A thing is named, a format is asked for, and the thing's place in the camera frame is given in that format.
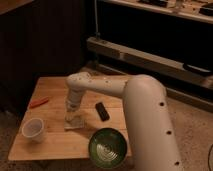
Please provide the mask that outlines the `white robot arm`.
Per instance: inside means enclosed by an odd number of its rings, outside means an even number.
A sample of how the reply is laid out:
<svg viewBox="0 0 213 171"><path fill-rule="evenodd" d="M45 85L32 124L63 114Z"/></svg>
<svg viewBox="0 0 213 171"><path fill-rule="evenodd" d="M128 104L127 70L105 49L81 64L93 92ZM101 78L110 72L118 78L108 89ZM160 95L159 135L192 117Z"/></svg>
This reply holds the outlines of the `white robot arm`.
<svg viewBox="0 0 213 171"><path fill-rule="evenodd" d="M166 88L149 75L94 78L87 72L66 79L68 111L79 109L87 90L122 99L135 171L184 171L166 102Z"/></svg>

